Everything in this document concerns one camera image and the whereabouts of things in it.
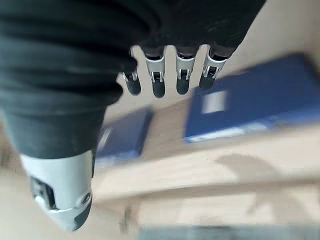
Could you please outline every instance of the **white label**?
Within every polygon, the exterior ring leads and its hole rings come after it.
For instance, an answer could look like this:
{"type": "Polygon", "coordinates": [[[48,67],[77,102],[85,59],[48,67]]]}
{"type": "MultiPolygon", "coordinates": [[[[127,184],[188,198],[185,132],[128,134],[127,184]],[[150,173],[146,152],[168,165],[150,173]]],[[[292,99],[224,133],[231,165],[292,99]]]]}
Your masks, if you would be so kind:
{"type": "Polygon", "coordinates": [[[107,141],[109,139],[109,136],[111,134],[111,131],[112,131],[112,128],[107,128],[106,130],[104,130],[104,133],[103,133],[101,140],[99,141],[99,144],[97,147],[98,150],[100,150],[106,146],[107,141]]]}
{"type": "Polygon", "coordinates": [[[202,114],[211,114],[226,110],[227,91],[216,91],[204,96],[202,114]]]}
{"type": "Polygon", "coordinates": [[[203,134],[201,136],[196,136],[192,138],[192,142],[200,142],[206,141],[210,139],[217,139],[217,138],[227,138],[227,137],[234,137],[244,135],[246,132],[240,127],[231,127],[225,130],[215,131],[207,134],[203,134]]]}

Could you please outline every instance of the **prosthetic hand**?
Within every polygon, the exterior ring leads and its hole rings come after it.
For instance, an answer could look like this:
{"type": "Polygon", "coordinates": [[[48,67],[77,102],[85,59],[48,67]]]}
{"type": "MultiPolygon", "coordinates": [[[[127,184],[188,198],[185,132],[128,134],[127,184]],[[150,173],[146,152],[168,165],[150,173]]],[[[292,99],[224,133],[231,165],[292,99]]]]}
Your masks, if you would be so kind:
{"type": "Polygon", "coordinates": [[[157,98],[165,49],[176,48],[176,89],[185,94],[200,45],[199,85],[212,86],[265,0],[2,0],[0,103],[34,200],[61,228],[86,221],[95,149],[106,107],[141,91],[130,48],[139,45],[157,98]]]}

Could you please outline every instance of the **blue binder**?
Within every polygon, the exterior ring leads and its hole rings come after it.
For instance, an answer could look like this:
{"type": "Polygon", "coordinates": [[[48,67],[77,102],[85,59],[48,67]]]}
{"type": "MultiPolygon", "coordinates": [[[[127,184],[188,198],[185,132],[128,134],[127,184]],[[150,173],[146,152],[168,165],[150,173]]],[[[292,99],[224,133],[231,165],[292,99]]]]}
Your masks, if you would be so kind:
{"type": "Polygon", "coordinates": [[[109,167],[138,158],[152,115],[152,109],[147,107],[103,125],[98,138],[95,166],[109,167]]]}
{"type": "Polygon", "coordinates": [[[193,90],[188,143],[320,120],[318,78],[303,54],[292,54],[193,90]]]}

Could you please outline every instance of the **dark object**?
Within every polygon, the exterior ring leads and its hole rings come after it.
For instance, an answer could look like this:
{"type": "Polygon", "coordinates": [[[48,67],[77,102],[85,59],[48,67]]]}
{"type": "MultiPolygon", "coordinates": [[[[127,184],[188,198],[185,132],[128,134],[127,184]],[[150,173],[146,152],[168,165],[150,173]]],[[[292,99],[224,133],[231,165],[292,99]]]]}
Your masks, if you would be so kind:
{"type": "Polygon", "coordinates": [[[133,73],[123,73],[123,74],[124,74],[125,84],[129,92],[134,96],[139,95],[141,92],[141,85],[140,85],[140,80],[137,72],[135,71],[133,73]]]}

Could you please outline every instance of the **silver metal part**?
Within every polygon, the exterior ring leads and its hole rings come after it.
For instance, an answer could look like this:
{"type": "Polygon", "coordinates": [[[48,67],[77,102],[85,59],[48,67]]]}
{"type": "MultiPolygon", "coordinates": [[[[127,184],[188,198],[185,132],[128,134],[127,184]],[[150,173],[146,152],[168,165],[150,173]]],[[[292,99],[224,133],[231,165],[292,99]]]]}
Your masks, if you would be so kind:
{"type": "Polygon", "coordinates": [[[224,59],[222,61],[214,60],[210,57],[209,52],[210,52],[210,47],[208,47],[208,50],[207,50],[206,56],[205,56],[205,60],[204,60],[203,76],[205,78],[207,78],[210,67],[213,67],[213,68],[216,68],[215,73],[212,76],[212,78],[215,79],[217,77],[218,73],[221,71],[221,69],[225,65],[227,59],[224,59]]]}
{"type": "Polygon", "coordinates": [[[39,182],[36,188],[44,185],[44,189],[49,188],[54,194],[54,205],[50,206],[43,190],[39,191],[39,194],[33,191],[39,206],[61,228],[67,231],[80,228],[89,215],[92,203],[92,151],[58,159],[21,155],[21,160],[31,178],[31,184],[39,182]]]}
{"type": "Polygon", "coordinates": [[[159,73],[160,75],[160,83],[163,83],[165,80],[165,55],[159,60],[151,60],[148,58],[145,58],[146,65],[149,71],[149,75],[151,77],[151,81],[153,83],[156,82],[154,73],[159,73]]]}
{"type": "Polygon", "coordinates": [[[187,70],[186,73],[186,80],[189,80],[191,73],[194,69],[196,57],[184,59],[178,56],[178,54],[175,55],[175,62],[176,62],[176,74],[178,79],[181,79],[181,70],[187,70]]]}
{"type": "MultiPolygon", "coordinates": [[[[137,71],[132,72],[132,73],[131,73],[131,76],[132,76],[132,80],[133,80],[133,81],[136,81],[136,80],[138,79],[138,73],[137,73],[137,71]]],[[[125,80],[126,82],[129,82],[129,80],[128,80],[128,78],[127,78],[127,76],[126,76],[126,74],[125,74],[124,72],[122,73],[122,77],[124,78],[124,80],[125,80]]]]}

